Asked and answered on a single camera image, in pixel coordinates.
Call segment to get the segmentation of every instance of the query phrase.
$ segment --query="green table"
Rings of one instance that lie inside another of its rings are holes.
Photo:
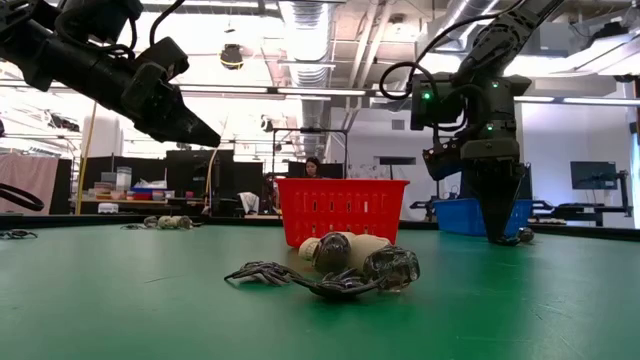
[[[538,235],[491,246],[400,231],[422,277],[331,304],[304,288],[235,287],[250,260],[310,271],[281,228],[38,231],[0,241],[0,358],[638,359],[640,248]]]

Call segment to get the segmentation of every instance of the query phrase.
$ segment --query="blue bin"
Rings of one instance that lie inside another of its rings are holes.
[[[478,200],[442,200],[435,201],[433,206],[436,209],[440,230],[472,236],[487,235]],[[518,229],[528,226],[532,207],[532,200],[516,201],[505,229],[505,235],[514,236]]]

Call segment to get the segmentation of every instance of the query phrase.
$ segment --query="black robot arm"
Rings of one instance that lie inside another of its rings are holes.
[[[137,58],[117,41],[127,21],[135,25],[139,0],[67,1],[64,11],[44,0],[0,2],[0,58],[17,65],[27,84],[47,91],[53,80],[131,119],[157,141],[218,146],[220,136],[184,104],[169,80],[189,63],[171,38]]]
[[[523,95],[531,84],[529,79],[505,78],[502,73],[562,2],[519,1],[481,31],[455,74],[431,75],[414,63],[412,73],[418,68],[423,74],[412,76],[405,95],[388,96],[398,100],[411,93],[411,129],[433,129],[434,147],[423,153],[429,174],[442,180],[462,171],[463,186],[478,199],[491,242],[511,243],[504,231],[525,170],[516,140],[514,96]],[[402,66],[407,65],[396,64],[385,72],[381,87],[384,77]],[[441,127],[455,123],[460,114],[464,114],[462,124]],[[441,143],[439,131],[443,130],[455,134]]]

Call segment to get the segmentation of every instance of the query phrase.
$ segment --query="person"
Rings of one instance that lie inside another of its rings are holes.
[[[307,159],[305,162],[305,175],[308,178],[319,179],[320,175],[318,174],[320,170],[320,160],[317,157],[312,156]]]

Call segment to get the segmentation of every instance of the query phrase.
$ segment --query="red plastic basket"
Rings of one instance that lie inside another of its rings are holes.
[[[332,231],[372,234],[396,242],[402,180],[277,179],[287,244]]]

